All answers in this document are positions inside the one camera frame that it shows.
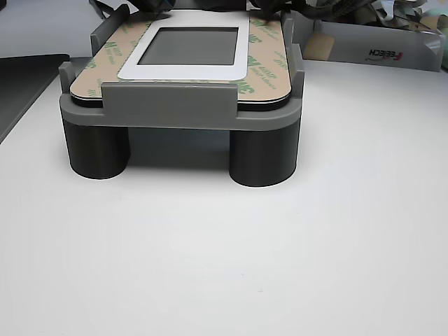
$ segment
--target white table surface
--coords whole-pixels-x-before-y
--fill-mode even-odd
[[[117,8],[126,1],[104,2]],[[88,0],[7,0],[0,12],[0,58],[57,53],[91,56],[90,33],[101,22]]]
[[[306,62],[296,173],[228,133],[131,133],[69,166],[58,80],[0,145],[0,335],[448,335],[448,75]]]

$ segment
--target gray 3d-printed stand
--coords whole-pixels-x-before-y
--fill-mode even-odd
[[[92,33],[93,55],[129,15],[122,5]],[[305,73],[291,13],[282,13],[281,23],[292,90],[288,103],[272,111],[240,111],[236,84],[206,83],[102,83],[103,107],[82,107],[72,99],[76,78],[65,62],[59,103],[73,170],[90,179],[120,174],[130,157],[128,127],[230,130],[229,171],[236,182],[286,180],[296,168]]]

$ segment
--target white screen frame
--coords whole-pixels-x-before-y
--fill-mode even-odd
[[[125,80],[236,81],[247,76],[249,13],[172,10],[169,17],[154,21],[129,56],[118,77]],[[238,28],[233,65],[139,64],[161,28]]]

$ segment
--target gray plastic platform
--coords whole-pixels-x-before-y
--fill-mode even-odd
[[[98,51],[129,17],[125,5],[93,34]],[[60,68],[63,118],[75,125],[110,127],[166,127],[204,130],[277,130],[300,119],[305,72],[298,44],[293,43],[294,21],[282,13],[283,37],[292,91],[289,102],[272,111],[239,111],[236,84],[206,83],[103,83],[102,108],[77,105],[70,95],[75,76],[70,63]]]

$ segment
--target cylindrical leg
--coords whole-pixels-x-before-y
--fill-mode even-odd
[[[125,170],[131,155],[126,127],[80,126],[62,119],[71,168],[89,179]]]
[[[271,186],[296,167],[300,119],[273,131],[230,132],[230,176],[250,187]]]

